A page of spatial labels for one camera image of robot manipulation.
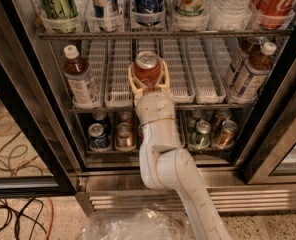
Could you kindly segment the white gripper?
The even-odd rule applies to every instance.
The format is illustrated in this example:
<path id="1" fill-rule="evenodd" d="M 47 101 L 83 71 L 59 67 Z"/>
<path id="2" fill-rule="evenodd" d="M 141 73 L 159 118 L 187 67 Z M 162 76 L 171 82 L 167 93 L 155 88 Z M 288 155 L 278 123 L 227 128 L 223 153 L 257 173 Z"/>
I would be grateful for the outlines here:
<path id="1" fill-rule="evenodd" d="M 158 120 L 174 119 L 175 107 L 171 93 L 168 66 L 164 59 L 160 59 L 161 73 L 155 85 L 156 90 L 161 92 L 149 92 L 134 73 L 134 64 L 128 67 L 128 79 L 133 93 L 135 111 L 142 125 Z"/>

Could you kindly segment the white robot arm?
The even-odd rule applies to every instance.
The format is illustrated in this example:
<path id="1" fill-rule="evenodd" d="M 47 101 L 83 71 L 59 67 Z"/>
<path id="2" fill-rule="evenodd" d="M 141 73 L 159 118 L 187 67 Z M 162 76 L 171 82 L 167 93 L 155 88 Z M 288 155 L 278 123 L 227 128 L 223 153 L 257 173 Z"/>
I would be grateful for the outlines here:
<path id="1" fill-rule="evenodd" d="M 168 188 L 178 193 L 197 240 L 232 240 L 194 159 L 181 146 L 167 65 L 161 64 L 153 91 L 137 78 L 134 64 L 129 65 L 128 78 L 142 126 L 139 163 L 143 183 L 150 189 Z"/>

